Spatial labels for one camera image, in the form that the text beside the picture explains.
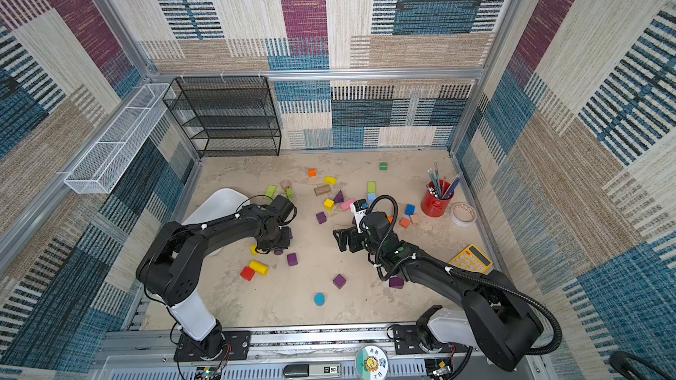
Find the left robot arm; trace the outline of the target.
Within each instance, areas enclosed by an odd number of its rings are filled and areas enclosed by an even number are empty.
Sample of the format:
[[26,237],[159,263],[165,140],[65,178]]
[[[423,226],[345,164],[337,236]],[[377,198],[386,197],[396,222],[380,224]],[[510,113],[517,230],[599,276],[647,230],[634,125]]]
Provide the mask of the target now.
[[243,360],[248,332],[227,334],[206,304],[207,260],[244,239],[253,239],[258,253],[290,247],[290,223],[298,210],[284,196],[266,204],[244,202],[229,214],[197,223],[166,223],[137,266],[142,291],[164,306],[181,329],[175,339],[174,362]]

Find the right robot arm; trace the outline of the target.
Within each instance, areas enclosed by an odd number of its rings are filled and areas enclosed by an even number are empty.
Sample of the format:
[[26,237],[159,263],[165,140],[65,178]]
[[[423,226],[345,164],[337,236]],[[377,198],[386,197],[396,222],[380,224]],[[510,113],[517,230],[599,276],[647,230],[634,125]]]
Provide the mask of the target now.
[[470,346],[504,371],[515,369],[526,355],[558,350],[563,329],[544,304],[518,291],[500,271],[482,274],[454,267],[400,240],[395,216],[375,207],[352,206],[354,226],[333,232],[341,251],[366,251],[380,281],[399,276],[457,304],[468,321]]

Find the purple cube under arm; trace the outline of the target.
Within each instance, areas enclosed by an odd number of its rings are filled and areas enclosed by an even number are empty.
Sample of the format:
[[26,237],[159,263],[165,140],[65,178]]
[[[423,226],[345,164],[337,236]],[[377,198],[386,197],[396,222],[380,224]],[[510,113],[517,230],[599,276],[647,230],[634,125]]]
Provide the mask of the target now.
[[388,280],[388,286],[392,289],[402,290],[405,285],[405,281],[398,276],[393,276]]

